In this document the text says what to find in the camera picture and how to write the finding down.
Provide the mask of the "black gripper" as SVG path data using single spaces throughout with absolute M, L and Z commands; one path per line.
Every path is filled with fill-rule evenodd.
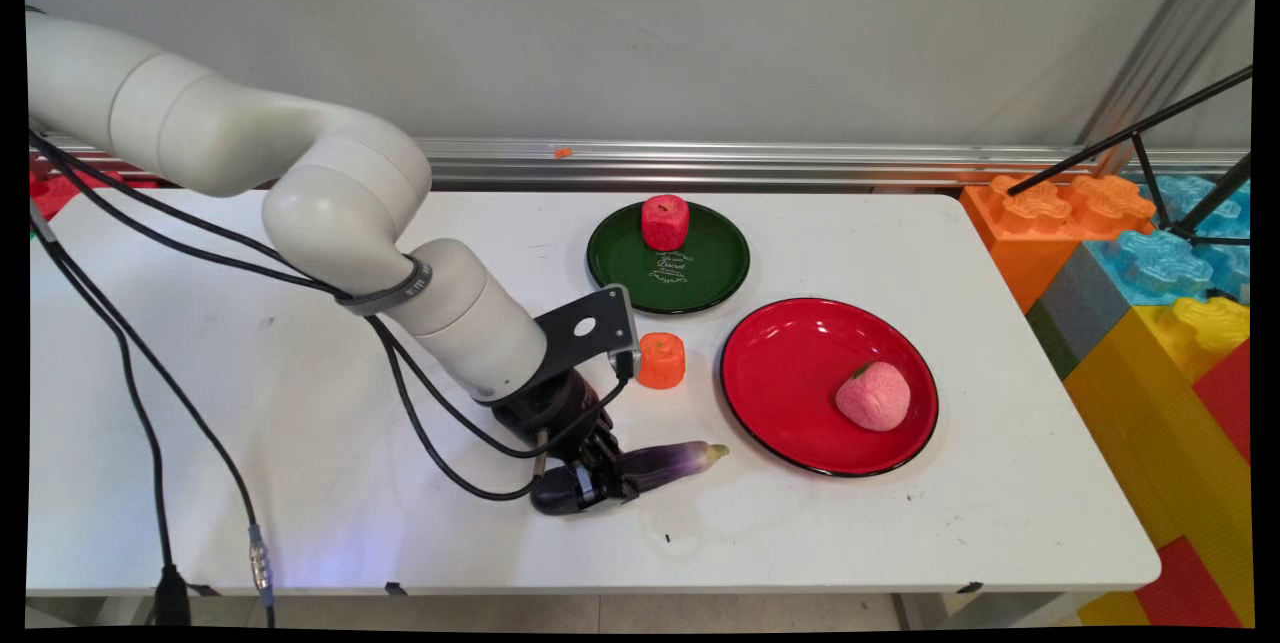
M 570 370 L 512 395 L 492 410 L 497 421 L 522 442 L 538 447 L 544 432 L 550 459 L 576 461 L 572 469 L 580 512 L 640 496 L 636 484 L 627 479 L 625 453 L 612 432 L 609 414 L 599 407 L 600 401 L 591 384 L 579 371 Z

